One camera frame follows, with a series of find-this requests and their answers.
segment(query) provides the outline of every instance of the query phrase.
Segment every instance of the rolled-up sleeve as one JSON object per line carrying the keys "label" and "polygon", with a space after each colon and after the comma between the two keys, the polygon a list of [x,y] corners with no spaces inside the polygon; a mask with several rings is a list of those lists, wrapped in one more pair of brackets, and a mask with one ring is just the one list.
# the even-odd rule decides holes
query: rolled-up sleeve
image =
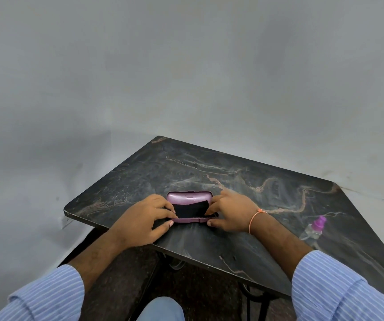
{"label": "rolled-up sleeve", "polygon": [[384,295],[355,271],[317,250],[296,267],[292,300],[299,321],[384,320]]}
{"label": "rolled-up sleeve", "polygon": [[77,270],[63,265],[11,294],[0,320],[77,320],[84,295]]}

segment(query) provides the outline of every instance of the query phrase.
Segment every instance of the striped shirt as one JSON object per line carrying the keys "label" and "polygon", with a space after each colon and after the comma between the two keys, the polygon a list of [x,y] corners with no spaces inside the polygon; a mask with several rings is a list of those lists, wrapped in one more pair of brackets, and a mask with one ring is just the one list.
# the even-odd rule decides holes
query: striped shirt
{"label": "striped shirt", "polygon": [[[292,285],[299,321],[384,320],[384,295],[320,251],[301,260]],[[83,298],[81,276],[72,266],[63,265],[10,295],[8,305],[0,311],[0,321],[77,320]]]}

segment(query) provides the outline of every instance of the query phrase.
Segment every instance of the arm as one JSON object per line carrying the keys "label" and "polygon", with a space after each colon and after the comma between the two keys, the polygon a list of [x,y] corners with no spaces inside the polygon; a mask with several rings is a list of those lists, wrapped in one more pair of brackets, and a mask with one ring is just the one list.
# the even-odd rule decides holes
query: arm
{"label": "arm", "polygon": [[[258,206],[248,197],[223,190],[214,196],[206,214],[221,212],[224,220],[208,221],[212,227],[248,232]],[[299,240],[275,218],[256,215],[250,226],[292,281],[292,300],[298,320],[384,320],[384,295],[339,261]]]}
{"label": "arm", "polygon": [[77,320],[85,292],[113,259],[130,247],[150,244],[173,225],[167,221],[152,230],[153,222],[176,218],[174,207],[159,195],[132,205],[115,224],[73,259],[11,294],[0,320]]}

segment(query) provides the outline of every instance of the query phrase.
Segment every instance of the purple spray nozzle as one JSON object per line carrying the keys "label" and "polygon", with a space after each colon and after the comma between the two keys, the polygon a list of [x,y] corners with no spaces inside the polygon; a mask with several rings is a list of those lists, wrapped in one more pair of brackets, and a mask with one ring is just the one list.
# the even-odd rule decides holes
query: purple spray nozzle
{"label": "purple spray nozzle", "polygon": [[326,221],[327,218],[325,218],[324,216],[320,216],[312,223],[311,227],[314,231],[321,232],[324,229],[324,223],[326,223]]}

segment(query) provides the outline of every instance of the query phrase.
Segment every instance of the tabletop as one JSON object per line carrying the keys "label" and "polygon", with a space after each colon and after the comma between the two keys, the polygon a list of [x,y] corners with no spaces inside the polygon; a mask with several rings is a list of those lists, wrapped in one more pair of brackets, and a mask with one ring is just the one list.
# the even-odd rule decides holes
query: tabletop
{"label": "tabletop", "polygon": [[[109,228],[147,195],[224,187],[250,197],[299,236],[318,216],[327,222],[318,249],[365,277],[384,294],[384,244],[341,188],[238,156],[157,136],[73,199],[65,215]],[[153,244],[157,250],[279,296],[291,283],[265,248],[246,233],[227,233],[205,223],[174,224]]]}

